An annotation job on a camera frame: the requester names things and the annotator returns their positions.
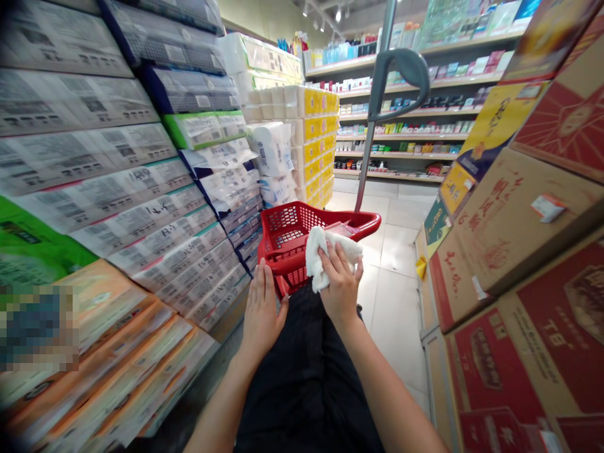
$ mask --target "person's right hand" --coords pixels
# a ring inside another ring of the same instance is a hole
[[[255,367],[271,350],[285,326],[289,310],[289,296],[281,301],[277,314],[275,280],[271,268],[264,258],[256,266],[254,278],[247,296],[245,317],[243,318],[243,339],[239,351]]]
[[[334,248],[328,241],[327,252],[329,255],[319,247],[318,253],[323,263],[323,270],[329,277],[329,286],[321,291],[321,300],[336,330],[341,332],[341,329],[347,328],[359,319],[357,293],[363,276],[363,261],[362,257],[359,257],[357,270],[353,273],[344,249],[339,243],[336,243]]]

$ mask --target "red cardboard box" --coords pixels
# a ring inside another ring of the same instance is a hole
[[[552,79],[602,3],[602,0],[542,0],[501,82]]]
[[[603,241],[604,227],[445,337],[468,451],[604,444]]]
[[[448,332],[489,301],[487,294],[476,292],[473,274],[455,228],[433,254],[429,266],[441,331]]]
[[[604,183],[604,9],[510,145]]]
[[[473,275],[499,296],[604,218],[604,186],[504,148],[453,230]]]

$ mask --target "red shopping basket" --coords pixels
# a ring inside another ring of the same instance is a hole
[[[271,267],[280,295],[293,294],[308,280],[306,275],[306,241],[311,228],[328,227],[340,221],[360,231],[350,239],[360,241],[378,230],[379,214],[353,211],[323,211],[301,201],[283,204],[260,213],[262,242],[258,260],[264,258]]]

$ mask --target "wall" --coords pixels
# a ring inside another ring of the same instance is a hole
[[[232,26],[272,43],[280,38],[291,43],[299,30],[308,34],[310,48],[324,47],[332,37],[329,29],[325,33],[315,30],[310,15],[305,18],[290,0],[218,0],[218,7],[227,28]]]

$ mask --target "shopping cart pole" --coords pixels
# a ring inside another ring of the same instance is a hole
[[[369,169],[369,156],[371,154],[371,145],[373,143],[374,130],[376,123],[388,120],[403,113],[410,112],[419,108],[430,95],[430,79],[428,78],[428,66],[426,61],[417,53],[410,49],[397,48],[388,50],[390,47],[390,35],[394,23],[394,12],[396,10],[396,0],[388,0],[386,3],[386,16],[384,17],[384,26],[382,37],[379,44],[379,50],[376,57],[376,65],[373,72],[373,82],[371,85],[371,94],[369,96],[369,112],[367,114],[367,135],[365,138],[365,149],[363,151],[363,161],[361,164],[361,174],[359,175],[359,192],[357,193],[357,202],[354,211],[361,210],[363,195],[365,193],[365,181],[367,180],[367,170]],[[419,88],[418,99],[410,105],[396,111],[391,111],[383,115],[380,114],[384,90],[386,89],[386,79],[388,78],[388,68],[391,62],[396,62],[396,69],[403,79]]]

